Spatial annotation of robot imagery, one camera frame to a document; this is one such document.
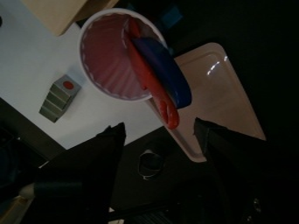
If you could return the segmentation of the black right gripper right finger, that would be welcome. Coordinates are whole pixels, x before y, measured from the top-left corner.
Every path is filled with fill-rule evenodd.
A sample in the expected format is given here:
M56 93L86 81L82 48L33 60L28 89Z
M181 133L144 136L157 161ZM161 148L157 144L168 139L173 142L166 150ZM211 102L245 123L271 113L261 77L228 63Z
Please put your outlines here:
M233 224L299 224L299 157L200 118L193 134L216 169Z

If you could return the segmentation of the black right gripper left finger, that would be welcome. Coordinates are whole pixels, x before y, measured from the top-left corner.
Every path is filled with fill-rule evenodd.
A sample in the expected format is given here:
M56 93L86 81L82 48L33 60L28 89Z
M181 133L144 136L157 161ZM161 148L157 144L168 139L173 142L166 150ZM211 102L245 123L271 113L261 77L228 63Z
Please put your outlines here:
M125 138L122 123L106 127L42 166L21 224L108 224Z

